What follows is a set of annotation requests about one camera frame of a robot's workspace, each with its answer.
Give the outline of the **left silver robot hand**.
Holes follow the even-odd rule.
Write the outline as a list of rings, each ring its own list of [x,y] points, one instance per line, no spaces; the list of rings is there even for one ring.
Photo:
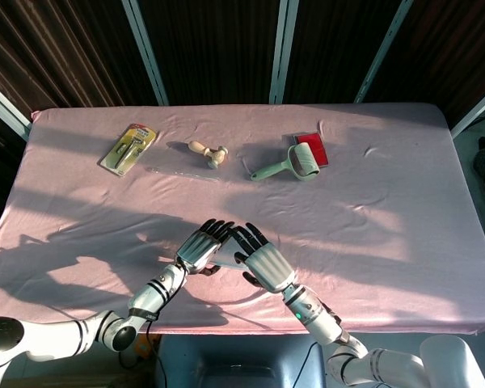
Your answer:
[[[181,245],[175,255],[175,261],[189,275],[212,276],[221,268],[219,265],[209,266],[209,261],[223,247],[230,237],[233,221],[206,221],[198,230],[193,232]]]

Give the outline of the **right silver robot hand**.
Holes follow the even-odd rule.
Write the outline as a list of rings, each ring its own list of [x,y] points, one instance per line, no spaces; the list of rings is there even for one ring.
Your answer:
[[[250,222],[230,229],[230,236],[240,250],[234,253],[238,264],[244,264],[248,272],[245,279],[269,293],[282,293],[296,279],[296,272],[263,233]]]

